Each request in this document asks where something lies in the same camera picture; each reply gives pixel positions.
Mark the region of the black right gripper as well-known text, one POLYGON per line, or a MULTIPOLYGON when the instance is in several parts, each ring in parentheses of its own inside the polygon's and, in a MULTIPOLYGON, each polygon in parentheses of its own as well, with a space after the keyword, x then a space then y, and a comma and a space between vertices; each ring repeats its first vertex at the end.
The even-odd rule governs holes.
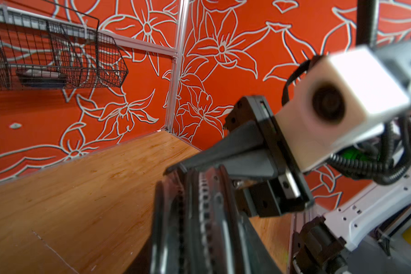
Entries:
POLYGON ((231 179, 241 182, 235 191, 236 204, 249 217, 282 216, 314 204, 265 97, 240 98, 226 124, 230 127, 227 137, 167 167, 164 174, 225 167, 231 179))

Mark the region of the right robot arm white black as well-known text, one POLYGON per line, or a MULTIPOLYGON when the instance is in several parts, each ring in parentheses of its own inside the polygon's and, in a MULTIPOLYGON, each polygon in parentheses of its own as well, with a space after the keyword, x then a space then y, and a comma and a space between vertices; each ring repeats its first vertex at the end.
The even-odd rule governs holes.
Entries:
MULTIPOLYGON (((250 217, 302 212, 314 204, 265 97, 241 98, 226 125, 226 138, 169 167, 158 183, 152 273, 276 272, 250 217)), ((292 268, 301 274, 345 272, 348 254, 410 204, 411 169, 395 184, 369 185, 294 234, 292 268)))

